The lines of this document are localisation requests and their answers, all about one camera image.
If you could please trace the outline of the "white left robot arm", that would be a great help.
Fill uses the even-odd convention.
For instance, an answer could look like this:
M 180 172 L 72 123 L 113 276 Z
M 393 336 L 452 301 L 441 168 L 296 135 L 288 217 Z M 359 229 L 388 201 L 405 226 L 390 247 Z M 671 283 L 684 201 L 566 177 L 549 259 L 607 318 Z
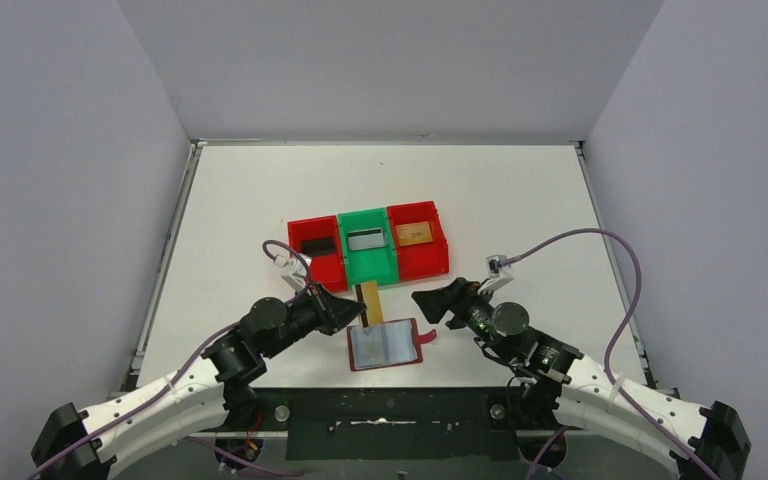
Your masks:
M 252 383 L 266 362 L 312 332 L 335 335 L 366 309 L 314 283 L 290 303 L 267 297 L 209 337 L 182 367 L 105 403 L 67 403 L 47 419 L 33 479 L 113 479 L 191 434 L 255 416 Z

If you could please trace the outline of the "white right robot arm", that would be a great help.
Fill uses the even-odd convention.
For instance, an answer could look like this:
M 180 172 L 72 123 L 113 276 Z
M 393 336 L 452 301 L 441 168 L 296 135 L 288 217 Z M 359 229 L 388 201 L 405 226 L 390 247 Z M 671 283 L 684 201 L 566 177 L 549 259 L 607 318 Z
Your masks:
M 515 302 L 494 304 L 496 283 L 456 278 L 412 298 L 431 324 L 469 329 L 482 355 L 529 378 L 524 417 L 538 427 L 598 434 L 656 460 L 681 479 L 742 478 L 751 442 L 737 411 L 688 402 L 611 372 L 579 349 L 531 327 Z

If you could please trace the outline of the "red plastic bin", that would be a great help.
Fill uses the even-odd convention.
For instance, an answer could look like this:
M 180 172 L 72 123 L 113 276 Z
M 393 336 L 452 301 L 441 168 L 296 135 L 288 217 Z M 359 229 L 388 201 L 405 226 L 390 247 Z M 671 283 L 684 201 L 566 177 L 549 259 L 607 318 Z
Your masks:
M 400 280 L 425 279 L 449 273 L 449 245 L 433 201 L 386 208 L 395 241 Z
M 342 240 L 336 215 L 290 221 L 290 246 L 312 258 L 311 275 L 332 293 L 348 290 Z

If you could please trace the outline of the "red leather card holder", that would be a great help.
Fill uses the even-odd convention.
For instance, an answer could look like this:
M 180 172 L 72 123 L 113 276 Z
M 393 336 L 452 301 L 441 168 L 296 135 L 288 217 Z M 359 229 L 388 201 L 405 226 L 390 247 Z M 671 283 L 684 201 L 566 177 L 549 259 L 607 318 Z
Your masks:
M 422 363 L 422 347 L 436 338 L 435 329 L 421 333 L 415 318 L 351 326 L 347 330 L 349 368 L 360 372 Z

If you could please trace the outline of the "green plastic bin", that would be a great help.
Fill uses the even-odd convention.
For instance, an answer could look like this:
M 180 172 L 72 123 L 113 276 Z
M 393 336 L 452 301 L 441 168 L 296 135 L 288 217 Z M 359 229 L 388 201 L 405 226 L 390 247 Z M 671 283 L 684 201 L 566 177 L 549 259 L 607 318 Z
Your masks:
M 337 221 L 349 287 L 371 280 L 379 285 L 397 283 L 399 267 L 387 210 L 341 213 Z

